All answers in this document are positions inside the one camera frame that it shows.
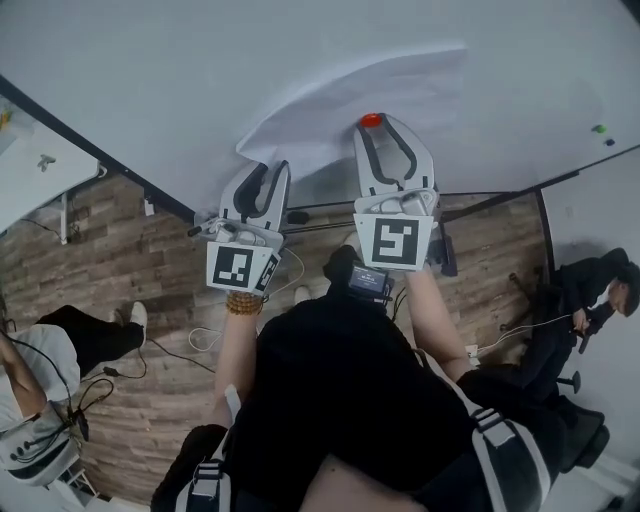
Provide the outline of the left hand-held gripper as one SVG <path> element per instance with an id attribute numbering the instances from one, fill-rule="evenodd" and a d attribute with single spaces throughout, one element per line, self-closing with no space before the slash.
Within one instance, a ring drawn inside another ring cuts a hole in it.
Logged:
<path id="1" fill-rule="evenodd" d="M 208 229 L 206 284 L 227 292 L 264 294 L 280 261 L 284 236 L 278 232 L 289 196 L 289 162 L 276 171 L 262 210 L 256 200 L 268 167 L 244 167 L 225 187 L 219 216 Z M 251 218 L 254 225 L 243 224 Z"/>

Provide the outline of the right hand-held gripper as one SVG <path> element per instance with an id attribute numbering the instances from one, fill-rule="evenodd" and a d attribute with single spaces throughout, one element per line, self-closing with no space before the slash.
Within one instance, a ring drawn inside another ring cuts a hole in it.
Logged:
<path id="1" fill-rule="evenodd" d="M 434 160 L 421 139 L 404 123 L 383 114 L 383 126 L 409 160 L 403 189 L 382 172 L 373 137 L 361 124 L 353 134 L 362 197 L 354 203 L 354 223 L 364 263 L 396 271 L 418 271 L 437 227 L 439 194 Z"/>

